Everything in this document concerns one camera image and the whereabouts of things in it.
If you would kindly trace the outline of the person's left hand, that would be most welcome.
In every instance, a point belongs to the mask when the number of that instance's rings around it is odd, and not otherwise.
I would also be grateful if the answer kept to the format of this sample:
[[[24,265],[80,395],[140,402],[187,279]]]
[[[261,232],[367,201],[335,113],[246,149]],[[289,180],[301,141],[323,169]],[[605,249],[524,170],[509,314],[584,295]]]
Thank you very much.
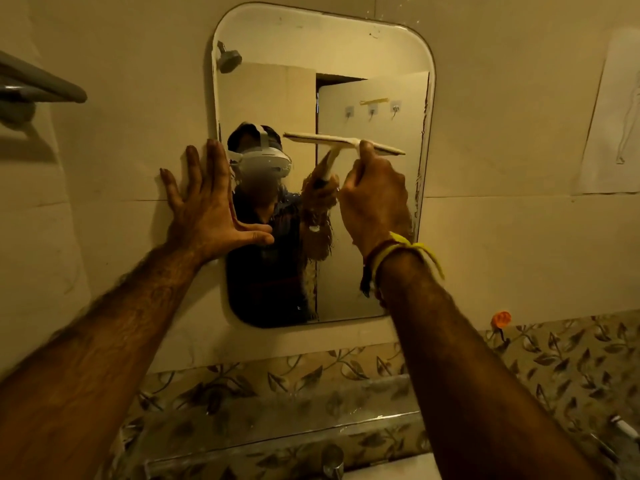
[[[194,146],[186,148],[188,186],[183,205],[172,211],[167,239],[157,251],[159,259],[192,271],[232,250],[236,216],[231,191],[230,165],[223,146],[208,139],[205,168]]]

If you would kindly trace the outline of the person's right hand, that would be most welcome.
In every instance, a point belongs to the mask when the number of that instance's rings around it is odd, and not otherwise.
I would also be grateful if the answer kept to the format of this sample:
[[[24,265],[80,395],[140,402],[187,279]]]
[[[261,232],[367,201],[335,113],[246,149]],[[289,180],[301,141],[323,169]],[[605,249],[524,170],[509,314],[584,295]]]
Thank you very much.
[[[358,174],[357,203],[355,207],[340,207],[340,213],[361,255],[368,255],[390,232],[408,238],[412,218],[404,175],[365,140],[349,173]]]

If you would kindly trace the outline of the white window squeegee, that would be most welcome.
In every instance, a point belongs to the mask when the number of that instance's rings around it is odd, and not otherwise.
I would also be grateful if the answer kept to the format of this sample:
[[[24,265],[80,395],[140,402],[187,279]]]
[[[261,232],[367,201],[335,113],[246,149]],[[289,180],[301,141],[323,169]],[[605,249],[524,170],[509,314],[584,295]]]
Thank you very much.
[[[315,144],[316,146],[329,146],[331,149],[336,149],[336,151],[338,152],[347,148],[359,150],[362,141],[361,139],[355,137],[340,137],[299,132],[284,132],[282,134],[282,137],[289,139],[295,143]],[[385,144],[371,142],[371,145],[378,153],[383,155],[406,154],[403,150]]]

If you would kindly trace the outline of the person's left forearm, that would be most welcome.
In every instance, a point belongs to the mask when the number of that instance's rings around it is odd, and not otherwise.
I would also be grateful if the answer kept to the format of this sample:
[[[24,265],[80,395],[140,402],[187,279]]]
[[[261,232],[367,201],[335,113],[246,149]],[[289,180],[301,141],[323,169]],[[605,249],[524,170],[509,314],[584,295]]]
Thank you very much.
[[[211,247],[165,244],[0,381],[0,480],[93,480]]]

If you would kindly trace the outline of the person's right forearm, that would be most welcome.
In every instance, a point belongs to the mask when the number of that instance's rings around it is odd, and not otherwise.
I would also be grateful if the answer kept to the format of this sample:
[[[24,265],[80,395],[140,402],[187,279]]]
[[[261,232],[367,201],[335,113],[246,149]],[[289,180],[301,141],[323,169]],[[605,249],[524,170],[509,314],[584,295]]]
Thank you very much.
[[[416,252],[392,252],[378,285],[442,480],[605,480]]]

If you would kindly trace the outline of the yellow red thread wristband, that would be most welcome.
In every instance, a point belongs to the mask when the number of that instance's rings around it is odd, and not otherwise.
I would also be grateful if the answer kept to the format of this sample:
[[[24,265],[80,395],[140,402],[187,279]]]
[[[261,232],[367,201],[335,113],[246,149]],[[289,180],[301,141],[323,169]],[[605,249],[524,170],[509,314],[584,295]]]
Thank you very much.
[[[444,280],[444,270],[436,254],[421,242],[411,242],[404,236],[390,232],[386,240],[377,244],[368,255],[364,256],[360,291],[370,297],[372,290],[378,290],[378,270],[382,263],[396,251],[407,250],[416,253],[428,266],[434,266],[439,277]]]

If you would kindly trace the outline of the clear glass shelf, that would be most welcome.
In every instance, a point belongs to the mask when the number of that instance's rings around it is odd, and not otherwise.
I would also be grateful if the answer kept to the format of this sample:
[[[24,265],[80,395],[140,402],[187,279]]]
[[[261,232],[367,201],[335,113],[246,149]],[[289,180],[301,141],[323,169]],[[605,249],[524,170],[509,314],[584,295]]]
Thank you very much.
[[[145,421],[131,459],[148,476],[388,427],[422,423],[407,375],[268,397],[233,399],[215,413],[192,408]]]

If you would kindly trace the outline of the chrome tap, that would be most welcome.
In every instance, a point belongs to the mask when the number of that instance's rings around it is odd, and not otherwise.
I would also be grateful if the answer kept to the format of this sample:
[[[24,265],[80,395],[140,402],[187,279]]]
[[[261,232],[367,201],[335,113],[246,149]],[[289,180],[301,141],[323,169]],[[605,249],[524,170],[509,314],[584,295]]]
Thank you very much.
[[[340,446],[327,444],[321,453],[322,475],[325,480],[342,480],[345,454]]]

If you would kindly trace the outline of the paper sheet with line drawing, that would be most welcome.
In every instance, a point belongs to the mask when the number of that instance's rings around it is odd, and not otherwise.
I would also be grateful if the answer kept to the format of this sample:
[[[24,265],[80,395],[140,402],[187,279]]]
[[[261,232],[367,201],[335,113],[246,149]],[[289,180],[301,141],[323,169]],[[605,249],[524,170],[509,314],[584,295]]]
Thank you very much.
[[[640,28],[610,40],[575,191],[640,193]]]

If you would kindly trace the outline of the white sink basin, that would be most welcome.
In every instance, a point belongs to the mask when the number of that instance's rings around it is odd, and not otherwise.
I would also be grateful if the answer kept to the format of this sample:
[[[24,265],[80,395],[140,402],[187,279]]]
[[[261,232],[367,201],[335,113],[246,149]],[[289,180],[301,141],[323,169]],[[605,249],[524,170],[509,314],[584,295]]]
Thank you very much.
[[[342,480],[442,480],[432,453],[348,471]]]

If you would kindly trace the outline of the white toothbrush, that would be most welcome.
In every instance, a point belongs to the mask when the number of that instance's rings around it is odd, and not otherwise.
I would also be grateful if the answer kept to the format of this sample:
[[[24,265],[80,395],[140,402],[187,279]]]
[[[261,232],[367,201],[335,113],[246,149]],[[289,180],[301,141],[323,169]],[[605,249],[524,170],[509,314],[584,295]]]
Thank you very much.
[[[609,423],[613,427],[617,428],[617,430],[619,430],[623,435],[640,445],[640,432],[623,420],[619,415],[612,415],[609,418]]]

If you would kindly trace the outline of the rounded wall mirror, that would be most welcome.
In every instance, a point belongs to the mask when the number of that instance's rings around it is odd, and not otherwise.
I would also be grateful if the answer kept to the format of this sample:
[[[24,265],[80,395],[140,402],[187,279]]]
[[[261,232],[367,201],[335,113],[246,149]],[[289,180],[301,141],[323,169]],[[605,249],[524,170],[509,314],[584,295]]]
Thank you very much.
[[[405,177],[417,236],[436,88],[427,44],[398,25],[260,3],[231,10],[212,44],[235,209],[275,237],[227,258],[232,311],[262,329],[381,316],[373,291],[368,298],[360,291],[363,258],[340,206],[317,207],[321,188],[347,176],[358,150],[282,134],[355,137],[405,151],[384,156]]]

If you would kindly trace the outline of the grey towel rail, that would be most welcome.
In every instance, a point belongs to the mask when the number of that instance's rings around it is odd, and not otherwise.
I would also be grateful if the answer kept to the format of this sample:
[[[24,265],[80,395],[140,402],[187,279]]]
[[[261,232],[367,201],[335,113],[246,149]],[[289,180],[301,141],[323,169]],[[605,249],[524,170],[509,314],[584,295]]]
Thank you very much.
[[[83,104],[83,88],[0,50],[0,126],[32,122],[40,103]]]

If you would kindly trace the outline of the orange wall hook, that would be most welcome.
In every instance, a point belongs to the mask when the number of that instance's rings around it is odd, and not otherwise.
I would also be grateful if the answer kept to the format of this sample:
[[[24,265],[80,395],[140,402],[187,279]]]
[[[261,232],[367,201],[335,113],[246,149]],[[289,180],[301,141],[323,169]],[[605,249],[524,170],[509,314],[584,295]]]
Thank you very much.
[[[504,329],[508,327],[511,323],[512,316],[511,313],[503,310],[495,313],[491,319],[491,327],[492,331],[500,336],[502,342],[506,342],[504,336]]]

